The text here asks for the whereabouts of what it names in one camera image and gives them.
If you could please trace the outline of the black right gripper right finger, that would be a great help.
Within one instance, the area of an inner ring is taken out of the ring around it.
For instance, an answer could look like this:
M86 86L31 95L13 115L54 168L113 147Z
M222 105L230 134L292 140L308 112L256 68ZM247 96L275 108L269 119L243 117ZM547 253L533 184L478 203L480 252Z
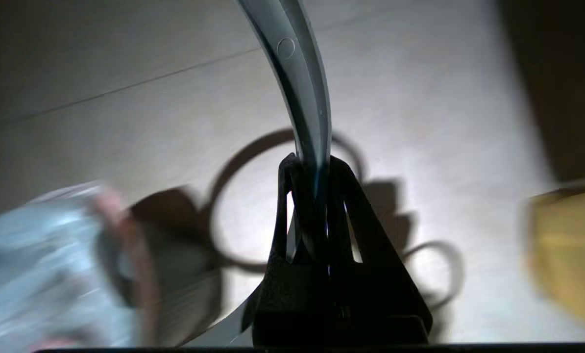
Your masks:
M427 345L431 311L353 170L331 157L327 229L338 326L361 345Z

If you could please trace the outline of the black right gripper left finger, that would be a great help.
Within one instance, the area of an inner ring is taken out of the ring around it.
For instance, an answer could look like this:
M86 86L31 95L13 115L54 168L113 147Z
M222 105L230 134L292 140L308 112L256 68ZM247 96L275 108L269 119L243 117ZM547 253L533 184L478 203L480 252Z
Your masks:
M325 315L326 215L317 207L311 188L300 159L288 154L278 167L274 235L252 325L255 345L302 345ZM301 236L291 262L286 259L288 194L295 205L295 233Z

